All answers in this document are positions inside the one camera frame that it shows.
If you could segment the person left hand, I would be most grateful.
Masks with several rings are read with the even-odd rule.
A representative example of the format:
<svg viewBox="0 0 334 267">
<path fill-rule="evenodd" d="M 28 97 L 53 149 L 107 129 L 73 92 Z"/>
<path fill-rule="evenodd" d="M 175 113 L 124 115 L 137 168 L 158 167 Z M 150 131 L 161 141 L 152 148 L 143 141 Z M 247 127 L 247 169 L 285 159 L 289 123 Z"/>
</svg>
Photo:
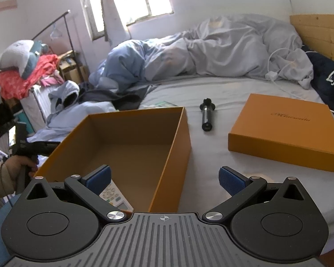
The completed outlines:
<svg viewBox="0 0 334 267">
<path fill-rule="evenodd" d="M 15 183 L 21 171 L 24 171 L 26 167 L 29 168 L 29 176 L 33 177 L 38 171 L 38 163 L 37 156 L 30 158 L 25 156 L 11 156 L 5 161 L 4 165 L 8 170 L 11 180 Z"/>
</svg>

